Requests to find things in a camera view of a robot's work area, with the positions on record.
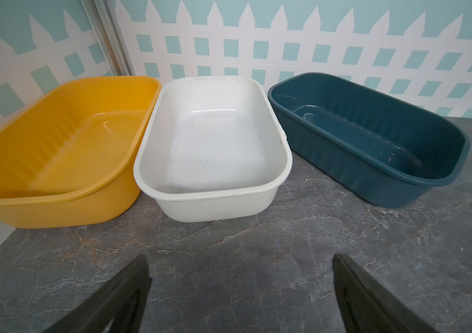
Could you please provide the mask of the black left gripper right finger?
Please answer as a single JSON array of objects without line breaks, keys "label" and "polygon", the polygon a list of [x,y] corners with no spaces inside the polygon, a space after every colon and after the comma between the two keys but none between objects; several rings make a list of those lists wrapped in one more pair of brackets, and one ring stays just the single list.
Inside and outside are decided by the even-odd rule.
[{"label": "black left gripper right finger", "polygon": [[346,254],[332,258],[334,291],[347,332],[435,332]]}]

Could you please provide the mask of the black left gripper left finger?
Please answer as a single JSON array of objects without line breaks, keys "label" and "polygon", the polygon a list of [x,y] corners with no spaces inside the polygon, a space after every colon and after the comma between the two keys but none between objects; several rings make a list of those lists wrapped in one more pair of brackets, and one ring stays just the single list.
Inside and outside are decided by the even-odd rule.
[{"label": "black left gripper left finger", "polygon": [[151,284],[147,258],[138,255],[46,331],[138,332]]}]

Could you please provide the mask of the dark teal storage box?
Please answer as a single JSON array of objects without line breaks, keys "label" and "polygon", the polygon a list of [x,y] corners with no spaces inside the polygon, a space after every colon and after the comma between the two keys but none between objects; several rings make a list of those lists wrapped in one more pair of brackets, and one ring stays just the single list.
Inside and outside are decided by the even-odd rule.
[{"label": "dark teal storage box", "polygon": [[383,208],[453,183],[470,150],[445,118],[330,74],[294,76],[268,98],[294,152]]}]

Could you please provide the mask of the white plastic storage box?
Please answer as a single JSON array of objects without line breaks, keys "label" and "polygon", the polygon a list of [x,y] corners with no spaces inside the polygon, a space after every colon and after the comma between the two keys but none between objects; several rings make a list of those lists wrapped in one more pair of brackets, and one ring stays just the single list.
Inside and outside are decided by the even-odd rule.
[{"label": "white plastic storage box", "polygon": [[263,212],[292,164],[287,136],[257,81],[201,76],[162,88],[133,174],[169,218],[195,223]]}]

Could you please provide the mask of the yellow plastic storage box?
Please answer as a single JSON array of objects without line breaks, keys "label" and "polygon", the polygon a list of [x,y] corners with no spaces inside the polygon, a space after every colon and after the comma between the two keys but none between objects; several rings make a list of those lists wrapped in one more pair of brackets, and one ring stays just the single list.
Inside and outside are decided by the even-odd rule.
[{"label": "yellow plastic storage box", "polygon": [[148,76],[73,80],[0,130],[0,221],[91,225],[136,202],[133,165],[162,90]]}]

